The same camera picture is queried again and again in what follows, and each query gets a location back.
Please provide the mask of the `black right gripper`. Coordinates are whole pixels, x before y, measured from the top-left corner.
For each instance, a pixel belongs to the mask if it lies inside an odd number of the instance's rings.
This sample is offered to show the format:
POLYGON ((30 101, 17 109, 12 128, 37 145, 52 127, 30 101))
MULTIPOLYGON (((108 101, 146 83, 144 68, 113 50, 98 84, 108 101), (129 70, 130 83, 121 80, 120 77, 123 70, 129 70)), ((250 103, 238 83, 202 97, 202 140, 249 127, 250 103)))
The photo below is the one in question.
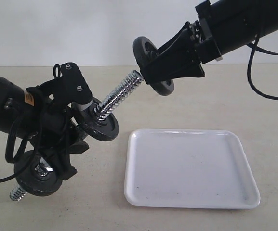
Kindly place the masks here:
POLYGON ((140 67, 147 84, 184 77, 201 78, 205 72, 200 62, 223 59, 207 20, 185 22, 177 34, 153 54, 159 56, 140 67))

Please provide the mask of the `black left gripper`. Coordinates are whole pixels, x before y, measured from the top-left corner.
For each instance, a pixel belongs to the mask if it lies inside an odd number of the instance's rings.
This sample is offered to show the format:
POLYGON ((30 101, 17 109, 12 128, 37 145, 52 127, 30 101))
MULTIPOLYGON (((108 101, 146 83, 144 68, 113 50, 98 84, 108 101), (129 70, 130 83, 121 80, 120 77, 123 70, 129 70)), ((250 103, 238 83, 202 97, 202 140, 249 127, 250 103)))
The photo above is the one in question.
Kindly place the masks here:
POLYGON ((71 164, 70 154, 82 154, 90 148, 87 142, 80 141, 70 108, 64 106, 56 111, 53 100, 39 96, 26 96, 25 104, 25 131, 34 147, 25 153, 25 160, 43 157, 56 164, 59 179, 70 179, 78 172, 71 164))

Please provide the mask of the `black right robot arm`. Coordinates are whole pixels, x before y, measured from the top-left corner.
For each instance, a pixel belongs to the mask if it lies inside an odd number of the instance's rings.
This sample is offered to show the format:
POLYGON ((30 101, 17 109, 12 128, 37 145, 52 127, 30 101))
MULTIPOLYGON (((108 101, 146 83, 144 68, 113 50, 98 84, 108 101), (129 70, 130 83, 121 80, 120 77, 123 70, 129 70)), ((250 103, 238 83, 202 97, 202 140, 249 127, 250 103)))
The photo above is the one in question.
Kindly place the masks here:
POLYGON ((278 30, 278 0, 206 0, 196 11, 160 48, 147 45, 149 61, 139 65, 147 84, 204 77, 203 64, 278 30))

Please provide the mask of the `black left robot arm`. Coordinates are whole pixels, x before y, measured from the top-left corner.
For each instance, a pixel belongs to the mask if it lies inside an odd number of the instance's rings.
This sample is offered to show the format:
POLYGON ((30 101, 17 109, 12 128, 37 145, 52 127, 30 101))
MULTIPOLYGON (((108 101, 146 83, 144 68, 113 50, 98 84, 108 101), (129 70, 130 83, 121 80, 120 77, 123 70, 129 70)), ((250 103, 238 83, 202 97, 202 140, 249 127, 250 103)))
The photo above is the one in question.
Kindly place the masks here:
POLYGON ((44 159, 59 180, 68 180, 77 170, 72 154, 89 146, 79 136, 71 105, 90 105, 93 94, 79 67, 68 62, 55 65, 53 78, 23 89, 0 76, 0 131, 8 135, 5 160, 22 175, 44 159))

